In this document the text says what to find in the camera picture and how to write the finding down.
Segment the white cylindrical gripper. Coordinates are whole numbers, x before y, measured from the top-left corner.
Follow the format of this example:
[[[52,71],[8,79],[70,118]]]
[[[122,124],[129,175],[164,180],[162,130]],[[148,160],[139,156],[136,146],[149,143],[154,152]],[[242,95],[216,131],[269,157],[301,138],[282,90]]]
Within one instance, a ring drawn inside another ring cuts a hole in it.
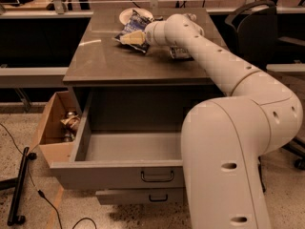
[[[143,31],[133,31],[131,33],[124,34],[120,37],[122,44],[137,44],[141,45],[146,41],[151,46],[167,46],[167,40],[165,36],[165,21],[151,22]]]

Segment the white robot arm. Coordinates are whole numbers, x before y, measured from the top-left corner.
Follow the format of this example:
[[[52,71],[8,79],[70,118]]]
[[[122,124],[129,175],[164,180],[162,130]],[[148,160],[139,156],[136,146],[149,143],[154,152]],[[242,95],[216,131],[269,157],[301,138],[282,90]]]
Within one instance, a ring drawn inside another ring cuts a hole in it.
[[[258,159],[298,133],[303,107],[295,93],[205,38],[182,14],[127,33],[121,41],[187,51],[223,93],[195,105],[182,125],[192,228],[272,229]]]

